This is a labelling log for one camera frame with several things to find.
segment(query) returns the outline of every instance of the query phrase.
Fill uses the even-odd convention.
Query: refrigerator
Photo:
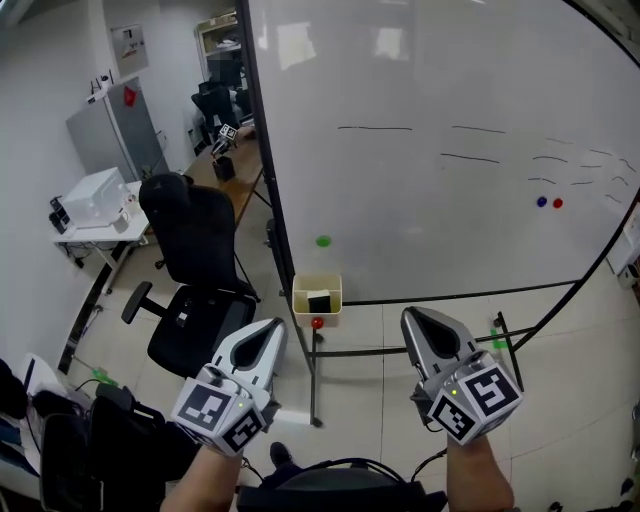
[[[67,128],[87,174],[117,167],[132,182],[169,172],[138,78],[85,105]]]

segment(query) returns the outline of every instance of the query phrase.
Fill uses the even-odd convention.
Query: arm
[[[203,446],[160,512],[227,512],[241,464],[242,455],[226,457]]]
[[[467,446],[449,438],[447,494],[451,512],[495,512],[513,508],[513,491],[482,436]]]

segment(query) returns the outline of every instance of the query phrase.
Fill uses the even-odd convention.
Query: green magnet
[[[316,238],[316,245],[318,247],[329,247],[331,245],[331,237],[322,235]]]
[[[491,329],[491,336],[497,336],[498,335],[498,331],[495,329]],[[509,348],[509,345],[507,345],[506,341],[503,341],[502,338],[498,338],[497,340],[493,340],[493,348],[494,350],[500,350],[502,348]]]

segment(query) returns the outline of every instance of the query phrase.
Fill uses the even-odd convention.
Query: red sticker
[[[127,107],[133,107],[133,104],[136,102],[137,95],[138,91],[129,89],[126,85],[124,86],[124,104]]]

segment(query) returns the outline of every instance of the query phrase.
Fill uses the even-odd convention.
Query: white box
[[[307,293],[328,290],[331,313],[309,313]],[[342,312],[342,277],[339,274],[297,274],[293,278],[293,314],[300,327],[311,327],[314,318],[322,318],[324,327],[337,327]]]
[[[122,215],[128,192],[114,167],[85,176],[60,202],[78,228],[109,226]]]

